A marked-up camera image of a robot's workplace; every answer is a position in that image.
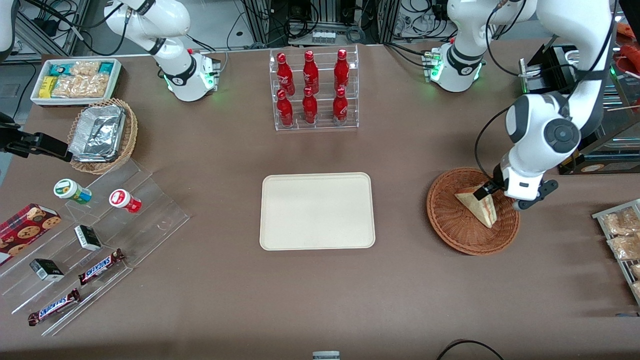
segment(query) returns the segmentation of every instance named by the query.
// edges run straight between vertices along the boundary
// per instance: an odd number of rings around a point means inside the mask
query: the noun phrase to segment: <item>acrylic bottle rack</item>
[[[151,178],[151,173],[129,160],[117,170],[96,179],[89,188],[93,197],[85,205],[68,201],[58,210],[62,222],[29,245],[18,256],[0,266],[0,291],[12,314],[24,318],[78,288],[82,301],[72,304],[33,327],[45,335],[55,335],[118,281],[131,273],[153,250],[189,220],[187,214]],[[131,214],[109,204],[113,190],[123,188],[142,201],[138,213]],[[102,248],[83,249],[74,232],[77,225],[91,226]],[[100,277],[80,287],[83,274],[117,248],[126,258]],[[53,260],[65,274],[58,282],[43,281],[31,269],[35,258]]]
[[[302,108],[302,100],[304,99],[303,89],[305,88],[305,82],[302,75],[302,69],[305,66],[305,51],[313,50],[314,59],[318,66],[320,91],[315,94],[318,103],[318,116],[314,125],[307,124],[304,119],[304,111]],[[347,62],[349,63],[349,85],[346,88],[345,98],[347,99],[349,106],[347,107],[347,120],[344,125],[337,126],[333,123],[333,100],[335,98],[334,89],[334,77],[333,68],[337,61],[337,55],[339,49],[346,49]],[[296,87],[296,92],[293,96],[289,97],[291,105],[293,106],[293,126],[284,127],[278,116],[278,108],[276,104],[278,97],[276,92],[280,88],[278,82],[278,62],[276,61],[276,55],[278,53],[284,53],[287,56],[287,63],[293,71],[293,83]],[[299,130],[341,130],[341,129],[354,129],[359,125],[359,109],[358,109],[358,97],[359,80],[358,80],[358,48],[352,46],[321,46],[311,47],[308,49],[299,48],[287,48],[279,50],[271,50],[269,54],[269,77],[271,79],[271,101],[273,103],[273,118],[275,120],[275,127],[277,131],[299,131]]]

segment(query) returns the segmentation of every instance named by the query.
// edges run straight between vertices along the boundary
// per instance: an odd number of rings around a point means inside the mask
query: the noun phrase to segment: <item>white tray with snacks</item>
[[[77,61],[99,62],[99,71],[101,71],[101,73],[103,74],[107,74],[107,72],[102,72],[102,64],[106,64],[104,67],[105,69],[110,68],[108,72],[109,79],[106,83],[104,94],[102,94],[101,97],[53,97],[51,96],[51,89],[48,91],[49,96],[51,97],[43,97],[40,95],[42,84],[45,81],[45,78],[48,76],[52,76],[52,69],[59,67],[62,71],[64,65],[75,64]],[[40,74],[38,75],[38,80],[33,87],[33,91],[31,93],[31,101],[33,101],[34,104],[40,106],[82,106],[92,104],[97,101],[110,99],[113,95],[113,91],[115,90],[116,83],[118,82],[118,76],[120,75],[121,68],[122,65],[120,64],[120,62],[114,58],[67,58],[47,60],[42,64],[42,69],[40,70]],[[73,76],[72,74],[66,73],[63,73],[63,75]]]

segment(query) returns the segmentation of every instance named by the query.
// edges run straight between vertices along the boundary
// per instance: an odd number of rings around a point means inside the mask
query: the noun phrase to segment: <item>brown tablecloth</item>
[[[496,42],[494,53],[515,69],[543,41]],[[121,58],[117,94],[140,124],[133,157],[193,218],[57,336],[0,299],[0,359],[434,359],[458,338],[511,359],[639,358],[640,319],[614,317],[637,308],[590,217],[638,198],[638,177],[551,176],[560,188],[523,213],[504,252],[456,252],[429,225],[426,192],[443,171],[475,166],[478,131],[519,80],[489,61],[450,94],[382,46],[359,51],[360,128],[305,134],[273,128],[268,51],[232,53],[220,90],[193,103],[167,91],[151,57]],[[34,106],[26,129],[66,138],[77,112]],[[483,138],[487,168],[510,147],[502,124]],[[359,171],[372,179],[373,247],[261,249],[266,176]],[[29,202],[62,206],[51,191],[62,177],[93,179],[47,156],[14,158],[0,218]]]

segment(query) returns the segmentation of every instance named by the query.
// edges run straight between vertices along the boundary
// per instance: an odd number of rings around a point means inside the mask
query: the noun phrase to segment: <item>red bottle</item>
[[[278,115],[280,121],[284,127],[293,126],[293,107],[291,102],[287,99],[287,94],[282,89],[278,89],[278,102],[276,107],[278,108]]]
[[[318,101],[314,97],[311,86],[305,88],[305,98],[302,100],[302,107],[305,109],[305,121],[307,124],[315,124],[318,115]]]
[[[314,61],[314,52],[305,51],[305,67],[302,69],[305,77],[305,86],[310,86],[311,91],[317,94],[320,91],[320,79],[318,77],[318,65]]]
[[[335,92],[335,99],[333,100],[333,122],[338,125],[344,125],[347,121],[347,107],[349,103],[344,97],[344,87],[340,86]]]
[[[296,93],[296,87],[293,85],[293,72],[289,64],[287,64],[287,57],[285,54],[279,53],[276,58],[278,59],[278,82],[280,83],[280,88],[283,88],[288,96],[293,96]]]
[[[333,86],[337,91],[340,86],[347,88],[349,85],[349,64],[347,63],[347,51],[345,49],[338,50],[338,61],[333,68],[335,82]]]

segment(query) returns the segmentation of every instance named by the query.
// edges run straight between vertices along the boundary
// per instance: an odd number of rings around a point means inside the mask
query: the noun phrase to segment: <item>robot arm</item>
[[[491,25],[528,20],[536,11],[538,0],[449,0],[447,14],[458,27],[453,44],[434,48],[430,80],[450,92],[462,92],[477,79],[483,54],[487,50],[486,22]],[[491,42],[493,34],[488,34]]]
[[[175,0],[114,0],[104,7],[104,15],[121,3],[126,6],[109,17],[107,25],[116,34],[124,33],[156,59],[169,90],[178,99],[195,101],[216,89],[217,73],[212,60],[189,53],[177,38],[186,35],[191,27],[189,13],[182,3]]]
[[[600,124],[598,100],[609,58],[608,0],[539,0],[538,17],[580,51],[579,82],[568,99],[559,93],[523,95],[507,111],[506,129],[514,146],[496,166],[494,180],[479,189],[476,197],[497,191],[498,185],[507,196],[518,199],[517,209],[528,208],[555,190],[557,183],[542,181],[543,174],[571,156],[582,136]]]

